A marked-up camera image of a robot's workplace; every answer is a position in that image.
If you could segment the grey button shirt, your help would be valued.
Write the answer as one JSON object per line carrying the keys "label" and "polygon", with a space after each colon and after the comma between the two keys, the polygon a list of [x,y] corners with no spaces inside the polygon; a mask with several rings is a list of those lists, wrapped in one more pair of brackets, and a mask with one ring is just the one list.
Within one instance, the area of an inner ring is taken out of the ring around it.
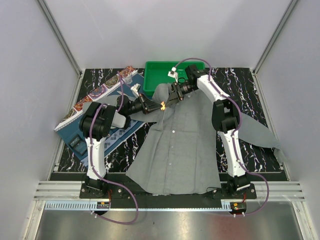
{"label": "grey button shirt", "polygon": [[165,111],[131,115],[151,122],[126,175],[151,194],[202,194],[220,187],[212,104],[197,90]]}

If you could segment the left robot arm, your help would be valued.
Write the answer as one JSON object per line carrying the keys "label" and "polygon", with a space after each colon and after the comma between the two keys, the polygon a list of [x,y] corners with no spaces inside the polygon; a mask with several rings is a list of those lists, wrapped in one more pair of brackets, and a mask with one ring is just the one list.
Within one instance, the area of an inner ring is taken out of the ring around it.
{"label": "left robot arm", "polygon": [[105,142],[111,128],[125,130],[131,122],[131,115],[136,113],[147,115],[157,110],[163,111],[165,108],[164,101],[157,103],[142,93],[133,100],[126,95],[120,95],[116,98],[116,103],[93,101],[84,108],[79,129],[87,146],[88,170],[81,185],[81,198],[85,196],[103,198],[108,194],[104,158]]}

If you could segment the gold leaf brooch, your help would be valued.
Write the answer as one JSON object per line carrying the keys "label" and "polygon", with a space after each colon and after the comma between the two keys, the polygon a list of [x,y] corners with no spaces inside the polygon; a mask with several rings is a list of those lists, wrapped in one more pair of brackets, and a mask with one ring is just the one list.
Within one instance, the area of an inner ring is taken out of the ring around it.
{"label": "gold leaf brooch", "polygon": [[160,105],[161,105],[160,110],[161,110],[161,111],[165,111],[165,109],[166,109],[166,103],[165,103],[164,101],[162,101],[162,102],[160,103]]}

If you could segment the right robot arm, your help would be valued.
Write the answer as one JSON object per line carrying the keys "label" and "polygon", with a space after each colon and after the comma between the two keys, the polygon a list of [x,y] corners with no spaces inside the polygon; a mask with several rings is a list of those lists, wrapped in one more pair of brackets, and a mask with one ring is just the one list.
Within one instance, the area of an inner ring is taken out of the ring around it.
{"label": "right robot arm", "polygon": [[225,93],[206,69],[198,69],[195,64],[185,69],[187,80],[178,81],[177,67],[174,66],[168,76],[175,79],[164,107],[177,104],[195,90],[201,90],[212,103],[211,123],[219,134],[226,154],[229,179],[226,192],[232,198],[239,198],[251,186],[239,144],[239,128],[242,115],[236,100]]}

